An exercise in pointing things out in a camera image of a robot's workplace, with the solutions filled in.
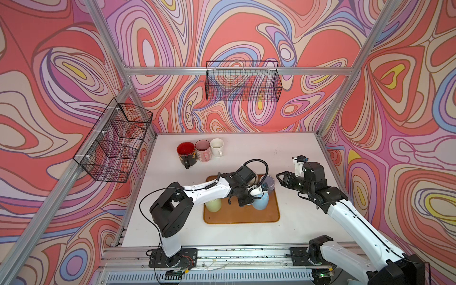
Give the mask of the light blue mug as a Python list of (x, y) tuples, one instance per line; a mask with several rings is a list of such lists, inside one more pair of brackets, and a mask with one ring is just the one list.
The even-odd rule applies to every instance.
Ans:
[(252, 206), (256, 210), (265, 210), (269, 203), (269, 199), (270, 198), (267, 191), (263, 192), (262, 194), (255, 195)]

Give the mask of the beige ceramic teapot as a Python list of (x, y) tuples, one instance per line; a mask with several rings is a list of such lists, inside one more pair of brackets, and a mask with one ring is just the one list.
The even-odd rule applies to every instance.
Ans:
[(258, 175), (255, 175), (253, 179), (248, 182), (249, 186), (256, 185), (259, 182)]

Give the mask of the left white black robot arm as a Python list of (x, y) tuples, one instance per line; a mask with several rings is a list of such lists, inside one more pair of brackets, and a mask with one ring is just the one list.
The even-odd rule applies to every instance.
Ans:
[(268, 174), (269, 165), (266, 161), (251, 159), (237, 171), (218, 173), (215, 179), (202, 184), (182, 186), (179, 182), (174, 182), (159, 189), (161, 194), (150, 206), (148, 216), (142, 210), (142, 203), (151, 196), (147, 194), (140, 200), (138, 209), (158, 231), (157, 251), (168, 259), (181, 254), (182, 245), (177, 234), (196, 205), (225, 198), (231, 203), (235, 197), (238, 205), (244, 207), (260, 200), (266, 192), (262, 184)]

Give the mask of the orange brown serving tray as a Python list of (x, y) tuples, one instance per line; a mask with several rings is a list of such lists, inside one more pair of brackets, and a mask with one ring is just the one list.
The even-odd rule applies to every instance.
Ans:
[(236, 197), (232, 203), (228, 198), (221, 199), (221, 208), (211, 212), (204, 206), (203, 220), (206, 224), (248, 224), (248, 223), (275, 223), (280, 220), (279, 204), (275, 190), (269, 191), (269, 202), (265, 209), (257, 210), (252, 205), (240, 207)]

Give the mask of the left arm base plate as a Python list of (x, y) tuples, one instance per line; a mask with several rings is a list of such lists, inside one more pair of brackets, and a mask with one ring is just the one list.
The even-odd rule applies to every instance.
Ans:
[(180, 268), (181, 270), (191, 270), (197, 265), (198, 249), (182, 248), (172, 257), (167, 257), (161, 248), (146, 251), (149, 257), (149, 268)]

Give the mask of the purple mug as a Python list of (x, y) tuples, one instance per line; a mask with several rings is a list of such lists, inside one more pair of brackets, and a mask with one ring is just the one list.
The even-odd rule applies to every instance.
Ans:
[(267, 190), (268, 192), (274, 191), (275, 190), (274, 178), (270, 175), (267, 175), (266, 179), (262, 183), (262, 187), (264, 190)]

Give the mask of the black red mug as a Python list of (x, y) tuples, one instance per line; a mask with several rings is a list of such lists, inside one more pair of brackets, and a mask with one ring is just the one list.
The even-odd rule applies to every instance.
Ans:
[(195, 145), (192, 142), (182, 142), (176, 148), (180, 162), (186, 169), (189, 169), (195, 165), (198, 161), (198, 155), (196, 152)]

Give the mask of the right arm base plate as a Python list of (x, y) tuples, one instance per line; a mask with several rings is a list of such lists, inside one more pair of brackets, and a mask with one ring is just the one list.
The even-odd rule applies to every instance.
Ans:
[(291, 247), (289, 251), (285, 257), (290, 258), (294, 266), (337, 267), (332, 262), (325, 260), (317, 248)]

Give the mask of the light green mug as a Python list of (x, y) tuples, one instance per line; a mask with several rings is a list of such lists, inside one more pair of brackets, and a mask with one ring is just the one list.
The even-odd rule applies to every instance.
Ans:
[(218, 212), (222, 207), (222, 199), (217, 198), (205, 203), (206, 209), (211, 213)]

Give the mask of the white cream mug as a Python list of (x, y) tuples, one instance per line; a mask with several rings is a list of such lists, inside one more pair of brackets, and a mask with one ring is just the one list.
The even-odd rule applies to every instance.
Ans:
[(210, 141), (211, 153), (214, 157), (223, 156), (224, 141), (220, 138), (214, 138)]

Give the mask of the pink floral mug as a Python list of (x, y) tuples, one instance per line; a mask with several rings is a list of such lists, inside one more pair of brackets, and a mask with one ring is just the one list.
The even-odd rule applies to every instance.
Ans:
[(195, 143), (195, 150), (198, 155), (198, 160), (202, 163), (209, 162), (211, 160), (211, 145), (208, 140), (198, 140)]

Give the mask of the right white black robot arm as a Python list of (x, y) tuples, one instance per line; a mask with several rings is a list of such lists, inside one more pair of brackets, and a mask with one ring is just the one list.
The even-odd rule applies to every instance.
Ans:
[(304, 254), (290, 252), (294, 261), (314, 265), (329, 262), (349, 273), (362, 285), (423, 285), (426, 264), (417, 255), (406, 254), (395, 246), (360, 212), (348, 196), (335, 186), (328, 186), (324, 168), (317, 162), (294, 157), (294, 172), (278, 173), (279, 184), (295, 190), (299, 198), (310, 201), (335, 220), (359, 245), (366, 257), (354, 254), (332, 237), (321, 235), (309, 241)]

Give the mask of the aluminium rail with vents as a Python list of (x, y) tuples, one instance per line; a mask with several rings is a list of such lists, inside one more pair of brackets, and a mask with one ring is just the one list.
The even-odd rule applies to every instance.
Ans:
[[(355, 243), (342, 243), (349, 251), (365, 258)], [(340, 267), (294, 266), (285, 257), (291, 247), (303, 244), (190, 246), (197, 248), (197, 265), (191, 270), (180, 268), (149, 268), (146, 251), (155, 248), (122, 247), (108, 250), (97, 271), (97, 285), (232, 285), (236, 282), (305, 281), (331, 284), (333, 269)]]

